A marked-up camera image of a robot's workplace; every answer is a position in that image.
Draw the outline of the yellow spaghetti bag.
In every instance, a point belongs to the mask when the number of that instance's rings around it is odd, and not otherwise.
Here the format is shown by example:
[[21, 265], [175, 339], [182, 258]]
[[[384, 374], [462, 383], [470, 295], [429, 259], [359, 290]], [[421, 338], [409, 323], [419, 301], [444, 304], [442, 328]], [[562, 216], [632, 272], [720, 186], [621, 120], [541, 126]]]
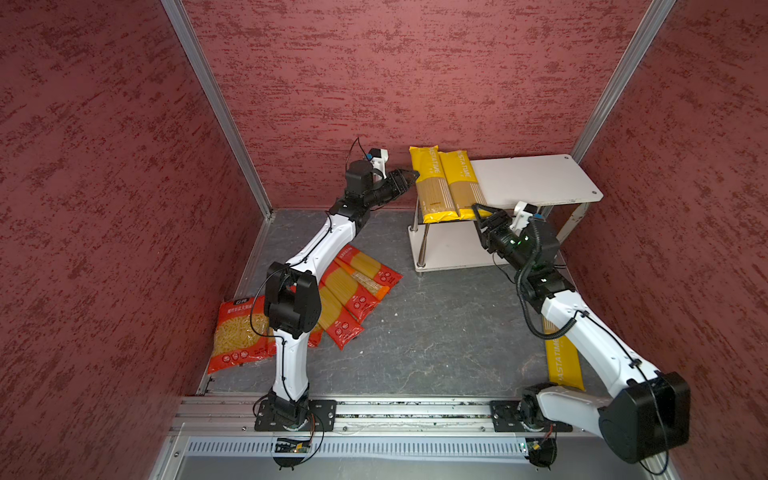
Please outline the yellow spaghetti bag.
[[419, 173], [416, 188], [425, 224], [455, 221], [459, 213], [439, 159], [437, 146], [409, 148], [412, 166]]
[[585, 390], [578, 350], [565, 336], [545, 341], [549, 381]]
[[465, 150], [440, 152], [439, 159], [461, 220], [475, 220], [475, 204], [486, 204], [471, 161]]

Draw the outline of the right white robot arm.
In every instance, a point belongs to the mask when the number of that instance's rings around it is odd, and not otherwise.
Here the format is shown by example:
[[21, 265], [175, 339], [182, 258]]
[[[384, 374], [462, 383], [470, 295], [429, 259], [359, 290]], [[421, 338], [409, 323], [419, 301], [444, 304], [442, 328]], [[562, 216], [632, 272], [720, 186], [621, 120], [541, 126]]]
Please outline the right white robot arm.
[[557, 267], [560, 243], [536, 206], [512, 213], [475, 203], [480, 244], [515, 270], [513, 284], [529, 331], [537, 338], [567, 338], [598, 374], [604, 397], [544, 382], [523, 391], [516, 423], [545, 435], [546, 460], [556, 425], [602, 438], [621, 460], [635, 464], [668, 453], [690, 437], [691, 389], [676, 372], [664, 373], [620, 339], [587, 305]]

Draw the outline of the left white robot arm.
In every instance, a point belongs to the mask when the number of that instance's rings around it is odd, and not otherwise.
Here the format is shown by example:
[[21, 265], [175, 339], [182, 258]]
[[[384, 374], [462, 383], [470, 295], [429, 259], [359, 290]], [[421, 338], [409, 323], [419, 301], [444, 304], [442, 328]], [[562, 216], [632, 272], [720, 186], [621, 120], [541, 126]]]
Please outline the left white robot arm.
[[299, 429], [310, 414], [308, 341], [321, 315], [322, 276], [364, 227], [371, 211], [403, 196], [418, 178], [419, 173], [410, 169], [386, 173], [372, 160], [352, 162], [345, 172], [344, 194], [327, 211], [321, 229], [287, 262], [268, 268], [264, 314], [275, 339], [277, 363], [266, 402], [284, 426]]

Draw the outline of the white two-tier shelf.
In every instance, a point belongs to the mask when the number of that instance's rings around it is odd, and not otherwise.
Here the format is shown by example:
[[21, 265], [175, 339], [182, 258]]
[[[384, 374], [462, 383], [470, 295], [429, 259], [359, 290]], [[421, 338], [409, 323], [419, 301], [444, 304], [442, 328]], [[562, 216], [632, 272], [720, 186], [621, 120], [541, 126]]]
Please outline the white two-tier shelf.
[[[557, 233], [563, 243], [603, 193], [567, 154], [474, 160], [472, 166], [486, 204], [513, 211], [519, 202], [538, 208], [574, 205], [575, 212]], [[470, 221], [420, 224], [408, 230], [413, 263], [419, 273], [491, 266]]]

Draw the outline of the orange pasta bag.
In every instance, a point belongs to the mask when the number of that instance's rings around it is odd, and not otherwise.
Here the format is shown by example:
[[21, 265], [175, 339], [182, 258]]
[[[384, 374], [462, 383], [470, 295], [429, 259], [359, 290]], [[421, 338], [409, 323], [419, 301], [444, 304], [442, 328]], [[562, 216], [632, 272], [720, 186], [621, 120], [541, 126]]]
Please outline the orange pasta bag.
[[352, 266], [335, 259], [335, 263], [346, 271], [352, 278], [354, 278], [359, 284], [365, 287], [375, 298], [383, 300], [390, 292], [390, 288], [385, 285], [377, 283], [375, 280], [367, 277], [362, 272], [356, 270]]

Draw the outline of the red spaghetti bag middle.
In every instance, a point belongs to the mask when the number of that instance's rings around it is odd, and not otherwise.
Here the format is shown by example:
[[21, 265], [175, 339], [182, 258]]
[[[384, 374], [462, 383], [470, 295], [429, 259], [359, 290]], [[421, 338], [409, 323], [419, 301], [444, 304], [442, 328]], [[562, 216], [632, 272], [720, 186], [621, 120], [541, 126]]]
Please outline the red spaghetti bag middle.
[[336, 263], [325, 271], [322, 282], [360, 323], [379, 305], [379, 299]]

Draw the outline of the red spaghetti bag front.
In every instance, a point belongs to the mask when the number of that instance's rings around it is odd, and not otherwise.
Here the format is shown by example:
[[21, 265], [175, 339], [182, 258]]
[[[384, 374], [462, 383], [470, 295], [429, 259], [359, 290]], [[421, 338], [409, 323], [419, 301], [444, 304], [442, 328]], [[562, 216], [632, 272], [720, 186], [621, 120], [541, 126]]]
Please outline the red spaghetti bag front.
[[340, 350], [358, 337], [364, 328], [333, 293], [323, 284], [319, 287], [322, 311], [318, 323]]

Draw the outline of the small red macaroni bag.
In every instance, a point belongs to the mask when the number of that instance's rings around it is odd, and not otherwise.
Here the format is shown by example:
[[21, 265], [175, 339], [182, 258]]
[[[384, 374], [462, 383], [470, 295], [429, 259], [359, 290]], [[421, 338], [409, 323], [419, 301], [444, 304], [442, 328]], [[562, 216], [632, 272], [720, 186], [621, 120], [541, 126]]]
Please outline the small red macaroni bag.
[[311, 330], [308, 337], [308, 347], [309, 348], [317, 348], [323, 338], [324, 330], [320, 324], [316, 324], [315, 327]]

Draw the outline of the large red macaroni bag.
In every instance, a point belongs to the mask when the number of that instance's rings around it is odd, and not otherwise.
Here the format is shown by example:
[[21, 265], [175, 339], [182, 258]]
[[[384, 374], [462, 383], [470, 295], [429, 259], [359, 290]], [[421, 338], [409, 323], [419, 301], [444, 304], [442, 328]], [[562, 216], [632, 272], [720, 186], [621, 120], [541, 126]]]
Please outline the large red macaroni bag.
[[222, 303], [207, 373], [270, 358], [277, 351], [275, 341], [263, 296]]

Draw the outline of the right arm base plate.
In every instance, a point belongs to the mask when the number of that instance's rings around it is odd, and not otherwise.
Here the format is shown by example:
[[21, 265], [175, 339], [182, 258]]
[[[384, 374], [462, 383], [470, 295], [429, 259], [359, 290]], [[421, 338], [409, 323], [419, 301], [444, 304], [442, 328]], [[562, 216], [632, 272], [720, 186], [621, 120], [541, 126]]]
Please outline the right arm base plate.
[[496, 433], [572, 433], [573, 427], [562, 422], [541, 420], [536, 426], [527, 426], [522, 420], [519, 400], [493, 400], [489, 403], [490, 418]]

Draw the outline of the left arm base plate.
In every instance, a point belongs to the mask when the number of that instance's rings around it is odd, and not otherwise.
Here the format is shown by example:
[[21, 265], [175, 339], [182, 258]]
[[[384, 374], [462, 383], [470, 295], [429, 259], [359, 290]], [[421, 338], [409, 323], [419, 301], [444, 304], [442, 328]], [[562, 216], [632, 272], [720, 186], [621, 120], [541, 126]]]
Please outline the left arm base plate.
[[278, 413], [272, 401], [260, 403], [256, 411], [256, 432], [307, 432], [323, 433], [334, 429], [337, 402], [335, 400], [309, 400], [299, 410], [297, 420]]

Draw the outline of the right aluminium corner post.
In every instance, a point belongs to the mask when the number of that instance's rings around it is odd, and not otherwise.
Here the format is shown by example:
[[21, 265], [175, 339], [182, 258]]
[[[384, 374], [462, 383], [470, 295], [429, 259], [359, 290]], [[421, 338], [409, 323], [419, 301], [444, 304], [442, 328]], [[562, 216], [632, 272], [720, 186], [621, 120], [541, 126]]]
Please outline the right aluminium corner post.
[[675, 0], [650, 2], [571, 151], [577, 164], [584, 160], [675, 4]]

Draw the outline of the aluminium corner post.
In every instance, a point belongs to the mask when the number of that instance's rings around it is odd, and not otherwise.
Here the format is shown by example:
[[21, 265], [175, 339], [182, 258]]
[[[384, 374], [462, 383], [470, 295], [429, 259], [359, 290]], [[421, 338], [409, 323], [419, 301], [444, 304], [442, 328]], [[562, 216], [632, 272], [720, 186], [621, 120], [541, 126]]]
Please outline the aluminium corner post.
[[200, 86], [211, 106], [218, 124], [228, 142], [241, 172], [253, 194], [262, 216], [270, 222], [274, 216], [272, 204], [266, 189], [256, 171], [245, 142], [237, 128], [203, 48], [194, 31], [191, 20], [182, 1], [162, 0], [161, 4], [168, 16], [173, 30], [180, 41], [185, 55], [198, 79]]
[[571, 151], [577, 164], [584, 160], [675, 4], [675, 0], [650, 2]]

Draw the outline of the left aluminium corner post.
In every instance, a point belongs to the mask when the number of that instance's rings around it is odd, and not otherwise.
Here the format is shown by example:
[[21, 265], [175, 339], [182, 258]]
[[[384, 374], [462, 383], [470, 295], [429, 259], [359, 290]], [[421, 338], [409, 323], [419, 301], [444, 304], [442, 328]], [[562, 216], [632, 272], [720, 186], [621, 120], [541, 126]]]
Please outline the left aluminium corner post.
[[262, 216], [270, 222], [274, 216], [272, 204], [266, 189], [256, 171], [245, 142], [237, 128], [203, 48], [194, 31], [191, 20], [182, 1], [162, 0], [161, 4], [168, 16], [173, 30], [180, 41], [185, 55], [198, 79], [200, 86], [211, 106], [218, 124], [228, 142], [241, 172], [253, 194]]

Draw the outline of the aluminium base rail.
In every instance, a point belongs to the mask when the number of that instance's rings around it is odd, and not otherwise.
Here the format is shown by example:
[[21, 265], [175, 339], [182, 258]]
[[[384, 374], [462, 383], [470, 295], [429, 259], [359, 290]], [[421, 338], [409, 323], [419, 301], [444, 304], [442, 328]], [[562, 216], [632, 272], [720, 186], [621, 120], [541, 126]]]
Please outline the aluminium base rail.
[[[544, 434], [496, 433], [490, 418], [493, 399], [473, 397], [358, 397], [321, 396], [337, 402], [334, 429], [326, 434], [364, 435], [465, 435], [541, 436]], [[254, 421], [261, 402], [255, 396], [210, 395], [182, 399], [170, 432], [211, 435], [274, 435], [308, 437], [307, 432], [256, 432]], [[578, 420], [553, 421], [573, 427], [574, 436], [597, 436]]]

